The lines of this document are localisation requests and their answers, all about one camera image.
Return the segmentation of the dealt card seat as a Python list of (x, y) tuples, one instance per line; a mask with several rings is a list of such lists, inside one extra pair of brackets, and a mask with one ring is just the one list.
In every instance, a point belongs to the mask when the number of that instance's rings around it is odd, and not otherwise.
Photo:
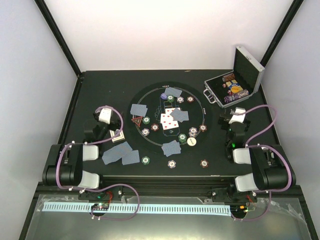
[(135, 116), (140, 116), (140, 105), (132, 104), (130, 109), (130, 114)]
[(166, 95), (166, 96), (175, 96), (175, 92), (176, 92), (176, 89), (175, 88), (173, 88), (173, 87), (167, 87), (166, 89), (165, 89), (165, 91), (164, 91), (164, 94)]
[(175, 148), (176, 148), (176, 144), (175, 143), (164, 143), (161, 147), (163, 154), (166, 157), (171, 156), (172, 154), (175, 153)]

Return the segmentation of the green chips seat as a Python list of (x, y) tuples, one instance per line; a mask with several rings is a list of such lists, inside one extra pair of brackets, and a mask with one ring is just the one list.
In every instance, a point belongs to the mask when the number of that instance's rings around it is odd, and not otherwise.
[(173, 102), (175, 101), (175, 97), (172, 96), (172, 95), (168, 95), (168, 96), (167, 96), (167, 101), (168, 101), (169, 103), (173, 103)]
[(148, 124), (151, 122), (151, 119), (150, 119), (148, 116), (146, 116), (146, 117), (144, 117), (144, 118), (142, 119), (142, 122), (143, 122), (145, 125), (148, 125)]
[(178, 140), (180, 143), (185, 143), (187, 141), (187, 136), (184, 133), (178, 135)]

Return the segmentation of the blue chips seat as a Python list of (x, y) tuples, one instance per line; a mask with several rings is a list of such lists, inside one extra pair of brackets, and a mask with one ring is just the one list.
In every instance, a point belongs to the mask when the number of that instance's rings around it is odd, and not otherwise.
[(181, 104), (184, 102), (184, 98), (182, 96), (179, 96), (176, 98), (176, 101)]
[(148, 128), (144, 128), (141, 130), (141, 134), (143, 136), (148, 136), (150, 134), (150, 130)]
[(188, 134), (189, 134), (190, 137), (194, 138), (197, 135), (197, 132), (198, 132), (198, 130), (197, 130), (196, 127), (191, 127), (189, 129), (189, 133)]

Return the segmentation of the brown chips seat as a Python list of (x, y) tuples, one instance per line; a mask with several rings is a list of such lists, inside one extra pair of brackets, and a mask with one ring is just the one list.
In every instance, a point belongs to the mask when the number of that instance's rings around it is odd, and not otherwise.
[(151, 129), (152, 129), (153, 131), (158, 131), (158, 130), (159, 130), (159, 126), (158, 126), (157, 124), (152, 124), (152, 125), (151, 125)]
[(193, 96), (188, 96), (188, 97), (187, 97), (187, 101), (188, 101), (189, 103), (192, 103), (194, 100), (195, 100), (195, 99), (194, 99)]
[(207, 126), (204, 125), (204, 124), (202, 124), (202, 125), (199, 126), (199, 130), (200, 130), (201, 132), (205, 132), (205, 131), (207, 130)]

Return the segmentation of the green chip stack front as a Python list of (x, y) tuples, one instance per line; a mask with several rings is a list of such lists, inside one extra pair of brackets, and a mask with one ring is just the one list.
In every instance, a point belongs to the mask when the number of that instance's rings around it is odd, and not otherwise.
[(144, 156), (141, 159), (143, 165), (148, 165), (150, 163), (150, 158), (148, 156)]

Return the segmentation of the white dealer button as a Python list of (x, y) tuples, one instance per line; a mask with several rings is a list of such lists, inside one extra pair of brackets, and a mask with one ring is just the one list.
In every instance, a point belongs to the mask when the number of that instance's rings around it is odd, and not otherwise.
[(197, 144), (197, 140), (194, 137), (189, 137), (187, 139), (187, 144), (191, 147), (195, 146)]

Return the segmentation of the brown chip stack front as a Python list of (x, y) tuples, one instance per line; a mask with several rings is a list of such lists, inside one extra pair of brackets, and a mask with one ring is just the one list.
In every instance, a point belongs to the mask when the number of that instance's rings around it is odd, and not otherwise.
[(205, 159), (200, 161), (200, 165), (202, 168), (207, 168), (209, 166), (209, 162)]

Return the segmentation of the purple small blind button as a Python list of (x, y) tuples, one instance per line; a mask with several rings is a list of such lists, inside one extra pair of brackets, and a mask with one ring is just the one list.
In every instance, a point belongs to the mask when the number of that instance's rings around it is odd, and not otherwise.
[(167, 100), (167, 99), (168, 99), (168, 96), (167, 96), (166, 94), (162, 93), (162, 94), (160, 95), (160, 98), (163, 99), (163, 100)]

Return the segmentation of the brown chips top seat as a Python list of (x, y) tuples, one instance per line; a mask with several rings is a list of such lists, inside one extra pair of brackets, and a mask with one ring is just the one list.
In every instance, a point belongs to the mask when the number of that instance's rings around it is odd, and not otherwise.
[(194, 100), (195, 100), (195, 99), (194, 99), (193, 96), (188, 96), (188, 97), (187, 97), (187, 101), (188, 101), (189, 103), (192, 103)]

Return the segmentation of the green chips top seat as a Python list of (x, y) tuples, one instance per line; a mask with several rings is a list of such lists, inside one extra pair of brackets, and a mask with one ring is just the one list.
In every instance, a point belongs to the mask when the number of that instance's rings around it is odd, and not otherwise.
[(173, 103), (173, 102), (175, 101), (175, 97), (172, 96), (172, 95), (168, 95), (168, 96), (167, 96), (167, 101), (168, 101), (169, 103)]

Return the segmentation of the dealt card top seat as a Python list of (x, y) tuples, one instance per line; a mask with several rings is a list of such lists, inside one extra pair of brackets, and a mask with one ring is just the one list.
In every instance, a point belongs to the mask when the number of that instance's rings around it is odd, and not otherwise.
[(175, 88), (173, 88), (173, 87), (167, 87), (166, 89), (165, 89), (165, 91), (164, 91), (164, 94), (166, 95), (166, 96), (175, 96), (175, 92), (176, 92), (176, 89)]

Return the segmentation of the blue chips top seat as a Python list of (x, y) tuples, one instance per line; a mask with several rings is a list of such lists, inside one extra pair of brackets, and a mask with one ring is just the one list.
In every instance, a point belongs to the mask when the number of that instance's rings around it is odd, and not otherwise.
[(181, 104), (184, 102), (184, 98), (182, 96), (179, 96), (176, 98), (176, 101)]

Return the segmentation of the blue chip stack front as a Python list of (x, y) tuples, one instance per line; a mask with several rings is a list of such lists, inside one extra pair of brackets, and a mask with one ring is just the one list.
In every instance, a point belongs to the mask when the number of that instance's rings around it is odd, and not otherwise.
[(167, 166), (169, 167), (169, 168), (171, 168), (171, 169), (173, 169), (173, 168), (175, 168), (176, 167), (176, 162), (174, 161), (174, 160), (170, 160), (170, 161), (168, 161), (168, 163), (167, 163)]

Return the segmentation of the burn card off mat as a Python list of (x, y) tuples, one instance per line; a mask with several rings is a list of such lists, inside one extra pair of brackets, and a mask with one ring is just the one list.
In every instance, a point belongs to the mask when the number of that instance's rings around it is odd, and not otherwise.
[(130, 153), (122, 157), (122, 165), (131, 165), (140, 162), (140, 155), (138, 150), (132, 150)]

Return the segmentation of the dealt card bottom seat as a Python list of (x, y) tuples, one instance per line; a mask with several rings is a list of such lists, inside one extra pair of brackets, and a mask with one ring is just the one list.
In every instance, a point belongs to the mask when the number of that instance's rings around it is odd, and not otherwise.
[(175, 148), (176, 148), (176, 144), (175, 143), (164, 143), (161, 147), (163, 154), (166, 157), (171, 156), (172, 154), (175, 153)]

